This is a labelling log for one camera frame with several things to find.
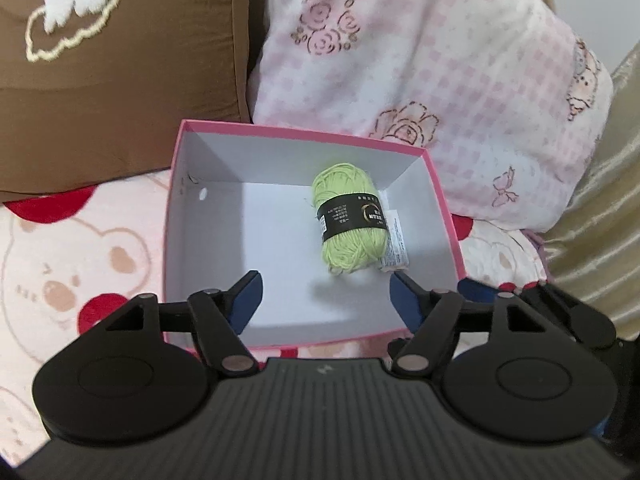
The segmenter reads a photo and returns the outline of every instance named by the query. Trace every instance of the yarn skein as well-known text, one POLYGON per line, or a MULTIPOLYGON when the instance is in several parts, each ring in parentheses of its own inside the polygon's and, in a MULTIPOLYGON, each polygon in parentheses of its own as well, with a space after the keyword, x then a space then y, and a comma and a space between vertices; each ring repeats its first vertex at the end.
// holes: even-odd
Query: yarn skein
MULTIPOLYGON (((369 175, 353 164, 335 164, 316 176, 312 184, 314 207, 338 195, 364 192, 378 196, 369 175)), ((388 232, 379 228, 352 229, 322 244, 322 259, 329 271, 353 272, 379 260, 386 251, 388 232)))

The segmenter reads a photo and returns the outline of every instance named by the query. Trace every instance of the pink checkered pillow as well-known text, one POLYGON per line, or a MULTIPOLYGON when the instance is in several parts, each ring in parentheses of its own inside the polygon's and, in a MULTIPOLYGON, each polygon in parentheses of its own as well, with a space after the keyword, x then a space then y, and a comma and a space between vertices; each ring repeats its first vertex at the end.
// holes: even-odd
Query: pink checkered pillow
POLYGON ((268 0, 255 123, 430 150, 453 213, 549 229, 590 161, 609 74, 541 0, 268 0))

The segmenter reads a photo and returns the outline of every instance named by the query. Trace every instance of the brown pillow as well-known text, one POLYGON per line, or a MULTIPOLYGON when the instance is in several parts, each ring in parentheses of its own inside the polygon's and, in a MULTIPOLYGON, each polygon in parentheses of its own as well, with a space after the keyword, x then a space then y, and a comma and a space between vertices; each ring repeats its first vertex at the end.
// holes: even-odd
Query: brown pillow
POLYGON ((248 121, 248 0, 107 1, 47 34, 44 0, 0 0, 1 201, 166 168, 183 118, 248 121))

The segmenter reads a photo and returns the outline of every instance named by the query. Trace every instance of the white wall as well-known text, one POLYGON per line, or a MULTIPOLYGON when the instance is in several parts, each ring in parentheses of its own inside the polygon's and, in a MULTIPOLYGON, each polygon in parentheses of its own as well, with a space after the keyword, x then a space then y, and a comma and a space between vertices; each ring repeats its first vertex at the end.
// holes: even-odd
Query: white wall
POLYGON ((640 41, 640 0, 555 0, 556 12, 612 71, 640 41))

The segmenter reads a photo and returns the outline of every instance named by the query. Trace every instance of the red heart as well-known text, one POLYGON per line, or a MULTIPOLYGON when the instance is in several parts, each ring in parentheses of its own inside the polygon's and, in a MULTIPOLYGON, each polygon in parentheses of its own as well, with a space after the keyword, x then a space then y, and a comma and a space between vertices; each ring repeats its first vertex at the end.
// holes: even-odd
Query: red heart
POLYGON ((451 219, 453 220, 453 227, 455 227, 456 234, 458 235, 458 241, 464 240, 468 237, 474 226, 473 219, 468 216, 458 215, 451 215, 451 219))
POLYGON ((280 357, 296 358, 298 357, 297 348, 283 348, 280 350, 280 357))
POLYGON ((97 186, 83 187, 55 195, 39 196, 7 202, 4 205, 16 216, 37 224, 53 224, 80 211, 94 194, 97 186))
POLYGON ((501 283, 498 287, 498 290, 501 290, 503 292, 513 292, 514 290, 516 290, 516 284, 511 282, 501 283))
POLYGON ((78 314, 78 333, 83 334, 102 321, 112 312, 127 303, 127 298, 121 294, 109 292, 100 294, 87 301, 78 314))

